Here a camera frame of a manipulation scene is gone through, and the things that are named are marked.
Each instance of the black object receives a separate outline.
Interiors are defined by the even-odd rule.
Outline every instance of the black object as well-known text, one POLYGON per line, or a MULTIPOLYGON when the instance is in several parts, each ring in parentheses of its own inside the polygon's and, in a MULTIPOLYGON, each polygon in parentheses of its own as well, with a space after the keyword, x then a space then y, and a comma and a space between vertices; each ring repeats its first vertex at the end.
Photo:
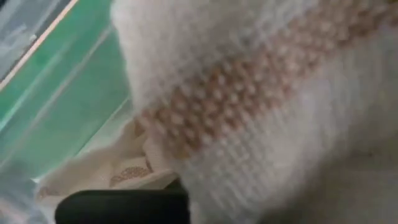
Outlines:
POLYGON ((179 190, 91 190, 60 203, 57 224, 189 223, 188 197, 179 190))

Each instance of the green surface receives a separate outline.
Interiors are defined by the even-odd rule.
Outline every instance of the green surface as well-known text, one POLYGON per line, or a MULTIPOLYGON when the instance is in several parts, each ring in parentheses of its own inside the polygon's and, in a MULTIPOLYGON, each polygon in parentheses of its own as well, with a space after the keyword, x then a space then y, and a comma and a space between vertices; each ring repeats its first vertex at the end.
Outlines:
POLYGON ((0 92, 0 169, 37 177, 74 156, 128 98, 109 0, 81 0, 0 92))

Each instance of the cloth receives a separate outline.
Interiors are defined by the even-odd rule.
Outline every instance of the cloth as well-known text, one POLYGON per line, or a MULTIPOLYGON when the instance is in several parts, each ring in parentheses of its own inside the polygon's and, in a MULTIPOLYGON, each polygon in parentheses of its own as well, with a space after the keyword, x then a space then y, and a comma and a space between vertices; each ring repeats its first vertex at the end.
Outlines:
POLYGON ((395 223, 398 4, 115 0, 192 223, 395 223))
POLYGON ((163 189, 176 176, 134 120, 108 146, 78 155, 39 181, 36 201, 49 223, 58 204, 82 190, 163 189))

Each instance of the white knitted fabric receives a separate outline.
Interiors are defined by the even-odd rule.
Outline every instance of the white knitted fabric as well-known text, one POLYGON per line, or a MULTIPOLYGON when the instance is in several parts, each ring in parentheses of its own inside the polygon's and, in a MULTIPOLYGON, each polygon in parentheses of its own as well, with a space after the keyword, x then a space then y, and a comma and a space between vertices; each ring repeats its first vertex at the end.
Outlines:
POLYGON ((115 0, 142 122, 192 223, 394 223, 398 5, 115 0))

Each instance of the knit texture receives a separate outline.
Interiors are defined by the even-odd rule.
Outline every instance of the knit texture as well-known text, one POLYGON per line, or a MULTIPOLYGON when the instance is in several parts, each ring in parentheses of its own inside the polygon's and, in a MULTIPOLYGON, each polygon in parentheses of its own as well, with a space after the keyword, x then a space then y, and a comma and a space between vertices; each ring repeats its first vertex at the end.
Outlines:
POLYGON ((398 4, 116 0, 112 15, 193 223, 398 220, 398 4))

